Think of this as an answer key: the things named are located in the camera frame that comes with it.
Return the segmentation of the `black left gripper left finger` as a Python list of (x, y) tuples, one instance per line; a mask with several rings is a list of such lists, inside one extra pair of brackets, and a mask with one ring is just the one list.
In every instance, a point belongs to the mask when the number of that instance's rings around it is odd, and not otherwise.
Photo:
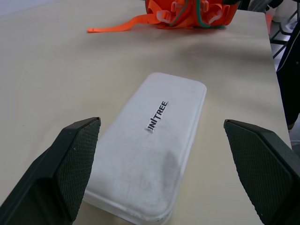
[(0, 225), (73, 225), (87, 187), (101, 119), (63, 128), (0, 206)]

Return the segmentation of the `black chair frame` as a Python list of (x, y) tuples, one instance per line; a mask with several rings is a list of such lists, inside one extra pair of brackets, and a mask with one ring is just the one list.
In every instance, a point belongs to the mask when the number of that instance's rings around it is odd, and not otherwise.
[(266, 8), (270, 16), (270, 43), (276, 47), (273, 59), (287, 47), (296, 25), (300, 22), (300, 0), (270, 0)]

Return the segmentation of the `person in dark clothing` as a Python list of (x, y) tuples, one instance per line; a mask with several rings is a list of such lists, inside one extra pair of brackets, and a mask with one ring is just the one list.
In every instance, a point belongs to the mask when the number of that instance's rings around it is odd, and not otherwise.
[(291, 130), (300, 114), (300, 21), (297, 22), (277, 68), (285, 120)]

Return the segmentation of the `white Unitree case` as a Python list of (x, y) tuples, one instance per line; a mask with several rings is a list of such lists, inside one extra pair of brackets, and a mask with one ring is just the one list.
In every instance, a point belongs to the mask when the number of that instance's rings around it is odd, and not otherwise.
[(84, 201), (134, 225), (165, 225), (206, 91), (199, 81), (149, 75), (99, 138)]

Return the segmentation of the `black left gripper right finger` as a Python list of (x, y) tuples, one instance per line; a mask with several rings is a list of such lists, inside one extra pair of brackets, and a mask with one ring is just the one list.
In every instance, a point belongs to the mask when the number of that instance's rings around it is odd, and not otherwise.
[(300, 155), (276, 133), (225, 120), (240, 182), (264, 225), (300, 225)]

